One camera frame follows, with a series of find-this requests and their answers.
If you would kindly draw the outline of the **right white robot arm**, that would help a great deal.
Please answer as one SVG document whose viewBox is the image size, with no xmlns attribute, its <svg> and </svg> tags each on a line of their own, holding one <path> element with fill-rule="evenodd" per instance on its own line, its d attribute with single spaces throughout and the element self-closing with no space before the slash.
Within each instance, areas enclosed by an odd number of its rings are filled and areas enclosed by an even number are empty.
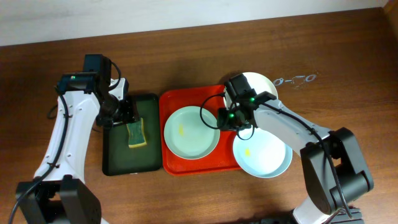
<svg viewBox="0 0 398 224">
<path fill-rule="evenodd" d="M 226 80 L 226 107 L 218 110 L 217 128 L 259 128 L 292 148 L 301 158 L 308 198 L 278 217 L 259 223 L 363 223 L 360 209 L 348 204 L 374 188 L 373 177 L 355 135 L 332 131 L 289 110 L 277 97 L 258 92 L 244 74 Z"/>
</svg>

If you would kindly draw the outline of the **green yellow sponge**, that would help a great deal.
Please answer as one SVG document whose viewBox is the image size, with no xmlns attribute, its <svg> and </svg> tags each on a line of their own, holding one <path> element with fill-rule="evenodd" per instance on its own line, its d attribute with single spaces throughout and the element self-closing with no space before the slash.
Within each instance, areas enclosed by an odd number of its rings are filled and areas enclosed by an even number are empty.
<svg viewBox="0 0 398 224">
<path fill-rule="evenodd" d="M 128 146 L 129 148 L 142 147 L 147 144 L 144 133 L 144 119 L 140 118 L 135 123 L 128 123 L 126 125 L 128 131 Z"/>
</svg>

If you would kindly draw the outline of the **light blue plate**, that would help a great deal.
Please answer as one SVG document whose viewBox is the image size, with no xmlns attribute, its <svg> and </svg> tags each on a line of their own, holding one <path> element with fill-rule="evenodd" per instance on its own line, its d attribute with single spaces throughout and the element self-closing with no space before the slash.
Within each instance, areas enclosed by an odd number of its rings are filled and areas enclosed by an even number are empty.
<svg viewBox="0 0 398 224">
<path fill-rule="evenodd" d="M 293 150 L 270 132 L 245 129 L 233 141 L 233 155 L 248 174 L 269 179 L 285 172 L 292 161 Z"/>
</svg>

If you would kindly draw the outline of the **pale green plate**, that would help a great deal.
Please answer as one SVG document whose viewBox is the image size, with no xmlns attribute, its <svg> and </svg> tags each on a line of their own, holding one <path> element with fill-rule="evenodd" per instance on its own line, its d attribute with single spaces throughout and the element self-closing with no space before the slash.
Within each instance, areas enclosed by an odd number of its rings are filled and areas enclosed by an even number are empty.
<svg viewBox="0 0 398 224">
<path fill-rule="evenodd" d="M 204 108 L 180 108 L 165 123 L 165 143 L 173 154 L 182 159 L 201 159 L 218 145 L 221 131 L 212 128 L 215 124 L 216 118 Z"/>
</svg>

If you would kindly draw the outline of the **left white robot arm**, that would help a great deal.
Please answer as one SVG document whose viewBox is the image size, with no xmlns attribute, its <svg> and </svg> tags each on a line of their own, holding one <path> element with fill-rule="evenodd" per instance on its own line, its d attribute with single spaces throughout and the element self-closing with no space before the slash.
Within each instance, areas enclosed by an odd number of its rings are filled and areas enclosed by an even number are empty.
<svg viewBox="0 0 398 224">
<path fill-rule="evenodd" d="M 84 178 L 92 127 L 143 127 L 128 81 L 111 78 L 116 67 L 104 55 L 87 54 L 81 72 L 62 75 L 55 86 L 57 117 L 49 146 L 33 180 L 18 183 L 10 223 L 17 210 L 27 223 L 105 223 Z"/>
</svg>

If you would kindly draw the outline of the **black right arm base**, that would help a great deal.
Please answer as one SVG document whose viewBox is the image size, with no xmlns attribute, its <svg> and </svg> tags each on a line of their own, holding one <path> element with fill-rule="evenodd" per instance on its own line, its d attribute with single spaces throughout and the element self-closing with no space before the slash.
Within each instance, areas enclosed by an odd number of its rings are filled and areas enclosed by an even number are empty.
<svg viewBox="0 0 398 224">
<path fill-rule="evenodd" d="M 350 207 L 349 211 L 352 214 L 350 218 L 347 211 L 343 208 L 338 210 L 332 216 L 327 218 L 322 224 L 364 224 L 363 216 L 359 208 Z M 298 224 L 299 222 L 295 220 L 293 212 L 289 214 L 284 214 L 278 217 L 266 217 L 260 220 L 250 221 L 250 224 Z"/>
</svg>

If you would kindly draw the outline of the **white cream plate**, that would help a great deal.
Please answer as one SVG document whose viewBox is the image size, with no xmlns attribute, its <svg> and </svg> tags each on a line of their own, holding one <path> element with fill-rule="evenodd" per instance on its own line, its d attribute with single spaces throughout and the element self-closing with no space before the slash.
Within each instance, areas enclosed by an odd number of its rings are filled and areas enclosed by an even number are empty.
<svg viewBox="0 0 398 224">
<path fill-rule="evenodd" d="M 256 72 L 243 72 L 249 85 L 253 88 L 257 94 L 264 91 L 269 92 L 278 98 L 278 93 L 274 84 L 264 75 Z"/>
</svg>

